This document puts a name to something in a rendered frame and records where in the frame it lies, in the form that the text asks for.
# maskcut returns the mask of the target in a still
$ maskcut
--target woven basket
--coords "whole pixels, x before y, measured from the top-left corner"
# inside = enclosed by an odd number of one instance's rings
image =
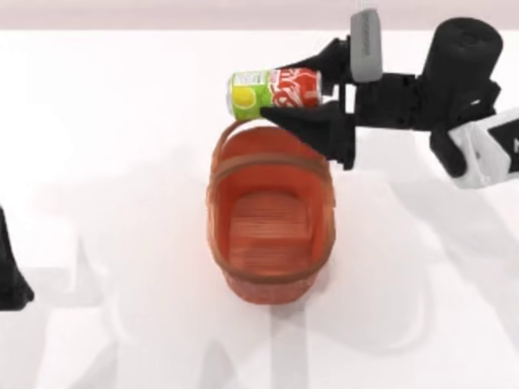
[[[300,298],[335,242],[328,162],[274,126],[221,135],[208,185],[208,240],[229,286],[256,304]]]

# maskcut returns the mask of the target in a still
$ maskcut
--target red and green can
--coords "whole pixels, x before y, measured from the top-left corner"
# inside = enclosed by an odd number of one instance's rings
[[[321,88],[321,74],[310,69],[239,72],[229,80],[227,105],[237,120],[251,120],[262,107],[316,107]]]

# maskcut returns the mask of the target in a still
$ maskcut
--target gray object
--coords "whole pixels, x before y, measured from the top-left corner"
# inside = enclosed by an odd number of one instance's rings
[[[369,8],[351,16],[351,75],[356,83],[370,83],[382,78],[382,38],[380,18]]]

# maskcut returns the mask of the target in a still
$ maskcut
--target red basket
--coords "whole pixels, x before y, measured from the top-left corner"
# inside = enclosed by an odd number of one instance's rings
[[[229,286],[256,304],[297,300],[335,242],[328,162],[273,126],[221,135],[208,185],[208,240]]]

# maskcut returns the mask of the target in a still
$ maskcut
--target black cylinder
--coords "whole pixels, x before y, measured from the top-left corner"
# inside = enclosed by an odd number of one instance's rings
[[[423,68],[425,90],[448,100],[480,89],[491,77],[503,49],[500,34],[477,19],[449,19],[438,26]]]

